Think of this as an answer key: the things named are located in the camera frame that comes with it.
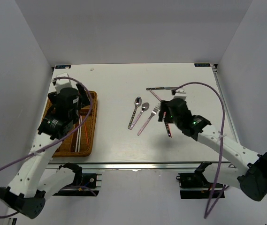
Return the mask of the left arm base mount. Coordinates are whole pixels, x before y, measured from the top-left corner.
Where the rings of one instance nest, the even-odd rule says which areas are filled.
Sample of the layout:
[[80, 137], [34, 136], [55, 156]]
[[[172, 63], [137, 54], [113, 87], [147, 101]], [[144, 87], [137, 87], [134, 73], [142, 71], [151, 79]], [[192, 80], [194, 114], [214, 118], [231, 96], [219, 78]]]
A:
[[79, 170], [74, 177], [74, 181], [63, 187], [54, 196], [91, 196], [97, 197], [102, 183], [102, 174]]

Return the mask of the white chopstick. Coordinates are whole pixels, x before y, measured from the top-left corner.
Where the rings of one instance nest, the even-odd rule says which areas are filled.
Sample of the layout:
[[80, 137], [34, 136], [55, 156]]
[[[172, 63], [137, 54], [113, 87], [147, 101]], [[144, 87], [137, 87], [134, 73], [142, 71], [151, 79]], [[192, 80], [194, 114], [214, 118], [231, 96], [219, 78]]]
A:
[[79, 117], [79, 128], [77, 131], [77, 143], [76, 143], [76, 152], [80, 152], [80, 144], [81, 144], [81, 131], [82, 131], [82, 126], [80, 125], [82, 123], [82, 116]]
[[80, 128], [80, 122], [79, 122], [78, 123], [77, 136], [76, 136], [75, 152], [79, 152], [79, 148], [80, 148], [80, 135], [81, 135], [81, 128]]

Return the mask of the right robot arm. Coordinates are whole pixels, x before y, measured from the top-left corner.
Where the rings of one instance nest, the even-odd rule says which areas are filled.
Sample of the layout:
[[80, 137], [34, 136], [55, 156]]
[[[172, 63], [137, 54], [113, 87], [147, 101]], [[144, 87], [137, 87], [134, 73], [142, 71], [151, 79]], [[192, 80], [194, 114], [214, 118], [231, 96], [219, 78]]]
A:
[[159, 122], [175, 124], [187, 137], [211, 148], [226, 158], [234, 168], [214, 166], [203, 162], [195, 170], [195, 182], [206, 187], [217, 179], [223, 185], [232, 186], [255, 201], [267, 194], [267, 152], [259, 154], [222, 135], [209, 120], [193, 115], [185, 100], [174, 98], [160, 104]]

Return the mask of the pink handled fork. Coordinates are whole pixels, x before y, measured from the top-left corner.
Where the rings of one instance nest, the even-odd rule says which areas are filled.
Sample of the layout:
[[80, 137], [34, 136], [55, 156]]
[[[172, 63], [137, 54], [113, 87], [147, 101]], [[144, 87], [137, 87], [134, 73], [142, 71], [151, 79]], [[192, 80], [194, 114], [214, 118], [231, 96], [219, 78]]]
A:
[[159, 109], [160, 109], [160, 104], [158, 104], [157, 106], [155, 106], [155, 108], [152, 110], [149, 118], [146, 120], [146, 122], [143, 124], [143, 126], [138, 131], [138, 133], [137, 133], [138, 136], [141, 135], [141, 133], [143, 132], [143, 130], [146, 128], [146, 126], [148, 125], [148, 123], [150, 122], [150, 120], [157, 114], [157, 112], [158, 112]]

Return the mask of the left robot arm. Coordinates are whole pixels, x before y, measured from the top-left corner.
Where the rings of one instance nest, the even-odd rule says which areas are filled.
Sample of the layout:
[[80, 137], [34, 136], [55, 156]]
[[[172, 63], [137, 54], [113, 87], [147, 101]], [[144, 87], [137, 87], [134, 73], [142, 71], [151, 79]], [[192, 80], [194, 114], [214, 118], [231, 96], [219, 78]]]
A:
[[27, 158], [9, 184], [0, 187], [0, 200], [30, 219], [41, 213], [51, 196], [65, 187], [78, 187], [83, 180], [82, 168], [73, 163], [60, 166], [56, 174], [41, 180], [63, 139], [76, 131], [79, 110], [93, 103], [90, 92], [79, 82], [72, 87], [70, 81], [55, 81], [54, 86], [55, 91], [48, 94], [52, 105], [38, 127]]

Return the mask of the dark handled fork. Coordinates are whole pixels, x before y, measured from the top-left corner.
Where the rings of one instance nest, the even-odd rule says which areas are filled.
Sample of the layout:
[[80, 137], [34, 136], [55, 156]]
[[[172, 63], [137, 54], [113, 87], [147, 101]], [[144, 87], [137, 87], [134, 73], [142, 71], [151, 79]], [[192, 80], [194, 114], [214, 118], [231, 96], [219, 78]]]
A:
[[168, 123], [165, 123], [165, 127], [166, 127], [166, 131], [167, 131], [168, 137], [172, 138], [172, 134], [171, 134], [171, 131], [170, 131], [169, 124]]

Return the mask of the orange chopstick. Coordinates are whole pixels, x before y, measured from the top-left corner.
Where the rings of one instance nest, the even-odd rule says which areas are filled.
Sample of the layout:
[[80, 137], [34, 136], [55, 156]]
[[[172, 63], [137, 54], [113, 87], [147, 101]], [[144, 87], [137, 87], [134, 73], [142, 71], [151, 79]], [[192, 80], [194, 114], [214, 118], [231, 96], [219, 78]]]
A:
[[84, 123], [84, 132], [85, 132], [86, 144], [89, 146], [88, 130], [85, 123]]

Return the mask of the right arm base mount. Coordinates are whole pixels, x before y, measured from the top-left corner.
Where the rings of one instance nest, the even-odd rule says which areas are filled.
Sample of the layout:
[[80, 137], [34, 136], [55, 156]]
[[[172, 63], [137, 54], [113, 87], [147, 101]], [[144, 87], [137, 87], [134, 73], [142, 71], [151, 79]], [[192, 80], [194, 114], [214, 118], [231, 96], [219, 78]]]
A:
[[181, 199], [208, 199], [213, 187], [212, 183], [195, 173], [179, 173], [176, 180]]

